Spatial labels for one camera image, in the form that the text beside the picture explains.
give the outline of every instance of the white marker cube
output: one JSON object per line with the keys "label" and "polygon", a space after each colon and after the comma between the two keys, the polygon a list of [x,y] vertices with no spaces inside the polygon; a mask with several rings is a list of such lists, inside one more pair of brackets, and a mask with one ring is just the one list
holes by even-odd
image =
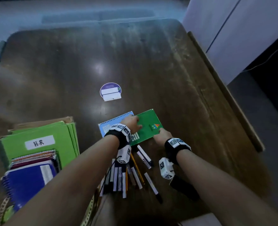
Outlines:
{"label": "white marker cube", "polygon": [[119,157],[119,156],[121,156],[121,157],[119,157],[117,159],[117,161],[122,164],[128,163],[131,150],[132,150],[132,148],[130,147],[130,145],[126,145],[124,148],[119,149],[117,157]]}
{"label": "white marker cube", "polygon": [[166,179],[172,179],[175,176],[173,163],[168,161],[167,158],[162,158],[159,160],[161,176]]}

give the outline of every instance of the person's right hand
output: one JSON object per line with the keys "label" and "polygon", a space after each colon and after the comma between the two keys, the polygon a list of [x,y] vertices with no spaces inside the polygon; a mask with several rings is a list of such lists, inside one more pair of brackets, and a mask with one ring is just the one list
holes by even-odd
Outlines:
{"label": "person's right hand", "polygon": [[159,134],[154,135],[154,140],[157,144],[164,147],[166,140],[172,138],[172,135],[169,131],[166,131],[164,128],[160,128]]}

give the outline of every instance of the hand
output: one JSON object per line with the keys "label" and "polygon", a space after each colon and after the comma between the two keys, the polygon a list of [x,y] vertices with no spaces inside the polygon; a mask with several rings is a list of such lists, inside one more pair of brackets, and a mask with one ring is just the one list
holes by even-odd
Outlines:
{"label": "hand", "polygon": [[129,115],[128,117],[124,118],[120,123],[126,125],[130,129],[131,134],[135,134],[138,132],[142,125],[138,125],[139,117]]}
{"label": "hand", "polygon": [[164,128],[160,128],[159,134],[154,135],[154,140],[160,146],[164,146],[166,140],[172,138],[172,135],[169,131],[166,131]]}

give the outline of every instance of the round sticker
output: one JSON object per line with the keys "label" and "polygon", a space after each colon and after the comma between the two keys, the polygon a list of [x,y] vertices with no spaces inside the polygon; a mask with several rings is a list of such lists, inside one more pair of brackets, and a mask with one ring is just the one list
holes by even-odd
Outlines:
{"label": "round sticker", "polygon": [[121,98],[121,87],[117,83],[106,83],[100,88],[100,96],[105,101]]}

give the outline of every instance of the person's left hand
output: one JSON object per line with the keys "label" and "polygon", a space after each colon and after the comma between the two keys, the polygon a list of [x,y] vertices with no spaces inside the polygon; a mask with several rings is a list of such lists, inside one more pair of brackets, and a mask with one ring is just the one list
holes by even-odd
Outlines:
{"label": "person's left hand", "polygon": [[138,125],[139,117],[129,115],[124,118],[120,123],[126,125],[130,129],[131,134],[135,134],[142,128],[142,125]]}

